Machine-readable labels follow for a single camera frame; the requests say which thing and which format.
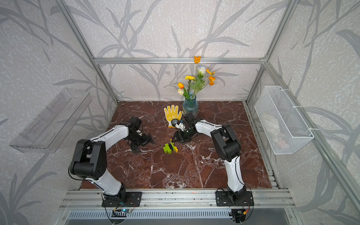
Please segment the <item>long green lego brick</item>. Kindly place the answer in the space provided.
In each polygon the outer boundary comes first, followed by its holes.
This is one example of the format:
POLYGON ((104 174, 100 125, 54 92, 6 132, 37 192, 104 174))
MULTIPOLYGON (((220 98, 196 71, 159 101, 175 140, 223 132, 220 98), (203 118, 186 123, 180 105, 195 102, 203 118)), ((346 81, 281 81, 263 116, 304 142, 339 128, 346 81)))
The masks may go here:
POLYGON ((163 147, 164 153, 171 154, 175 151, 175 146, 172 142, 166 143, 163 147))

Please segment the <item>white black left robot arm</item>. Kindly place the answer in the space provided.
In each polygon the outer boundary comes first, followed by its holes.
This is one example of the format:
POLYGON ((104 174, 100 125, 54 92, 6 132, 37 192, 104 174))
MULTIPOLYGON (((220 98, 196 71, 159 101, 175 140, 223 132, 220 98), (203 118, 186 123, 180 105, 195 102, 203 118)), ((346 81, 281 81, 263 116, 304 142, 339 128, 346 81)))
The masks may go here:
POLYGON ((80 180, 90 181, 107 196, 121 196, 123 184, 107 169, 107 151, 119 141, 126 140, 132 150, 152 142, 151 135, 143 134, 134 123, 121 123, 109 131, 77 142, 68 173, 80 180))

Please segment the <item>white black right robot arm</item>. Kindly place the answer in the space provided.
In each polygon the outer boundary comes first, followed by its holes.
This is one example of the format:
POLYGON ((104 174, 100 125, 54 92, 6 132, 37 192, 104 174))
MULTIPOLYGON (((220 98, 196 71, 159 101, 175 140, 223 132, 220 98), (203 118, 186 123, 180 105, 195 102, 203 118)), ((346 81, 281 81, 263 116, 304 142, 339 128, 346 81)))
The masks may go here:
POLYGON ((220 126, 206 120, 190 121, 187 125, 179 120, 173 120, 171 124, 178 129, 173 136, 175 141, 190 141, 196 134, 204 134, 212 138, 215 150, 225 164, 229 196, 234 201, 242 199, 247 192, 240 168, 242 146, 232 127, 220 126))

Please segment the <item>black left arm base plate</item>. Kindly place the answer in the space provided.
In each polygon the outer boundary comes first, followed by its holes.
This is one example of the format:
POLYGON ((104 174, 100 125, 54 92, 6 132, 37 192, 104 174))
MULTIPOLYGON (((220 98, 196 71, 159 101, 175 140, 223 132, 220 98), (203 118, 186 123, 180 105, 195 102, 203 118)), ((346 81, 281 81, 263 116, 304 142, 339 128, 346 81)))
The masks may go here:
POLYGON ((120 196, 104 195, 102 207, 139 207, 142 192, 126 192, 120 196))

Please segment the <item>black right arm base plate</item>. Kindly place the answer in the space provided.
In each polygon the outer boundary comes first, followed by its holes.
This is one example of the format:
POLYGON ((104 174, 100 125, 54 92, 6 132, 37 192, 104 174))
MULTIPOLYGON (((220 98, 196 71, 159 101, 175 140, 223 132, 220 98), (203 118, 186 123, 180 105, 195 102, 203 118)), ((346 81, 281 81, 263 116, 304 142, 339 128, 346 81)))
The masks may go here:
POLYGON ((216 191, 216 205, 222 206, 254 206, 254 198, 251 191, 241 190, 233 193, 232 191, 216 191))

